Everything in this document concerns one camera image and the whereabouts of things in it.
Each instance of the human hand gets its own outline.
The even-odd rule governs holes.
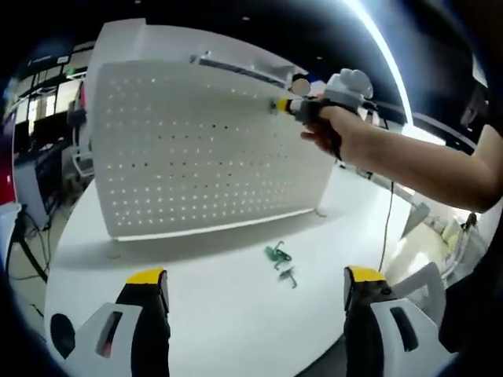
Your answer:
[[[372,128],[372,126],[363,121],[359,116],[337,106],[323,108],[320,111],[320,118],[327,119],[330,126],[340,135],[342,145],[340,146],[340,155],[344,161],[348,160],[349,151],[361,143],[361,136]],[[300,137],[303,140],[314,142],[317,147],[331,156],[335,156],[332,145],[332,138],[326,125],[319,123],[307,124],[307,131],[303,131]]]

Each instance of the white pegboard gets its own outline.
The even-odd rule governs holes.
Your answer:
[[[289,93],[162,61],[106,64],[93,119],[96,186],[112,237],[181,232],[315,208],[333,159],[271,115]]]

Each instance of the white table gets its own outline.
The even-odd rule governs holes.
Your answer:
[[[320,208],[294,218],[171,239],[117,242],[101,216],[94,183],[60,238],[46,290],[50,318],[64,313],[79,328],[114,302],[128,276],[167,270],[173,377],[293,377],[342,334],[343,268],[377,268],[389,191],[334,168]],[[387,255],[402,235],[410,205],[395,197]],[[264,253],[279,240],[299,283],[278,281]],[[61,361],[48,338],[50,352]]]

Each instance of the green object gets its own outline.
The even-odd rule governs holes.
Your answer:
[[[297,288],[297,282],[293,277],[293,267],[291,267],[290,269],[286,269],[285,271],[280,273],[280,280],[286,280],[286,279],[292,279],[293,282],[292,289]]]
[[[266,255],[272,261],[276,262],[274,264],[274,268],[279,270],[279,265],[282,263],[290,262],[292,257],[286,254],[284,251],[279,249],[279,246],[285,244],[283,241],[280,241],[275,248],[266,247]]]

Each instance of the white knob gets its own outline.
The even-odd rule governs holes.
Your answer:
[[[340,81],[349,89],[365,98],[372,98],[373,87],[369,77],[358,69],[344,68],[340,71]]]

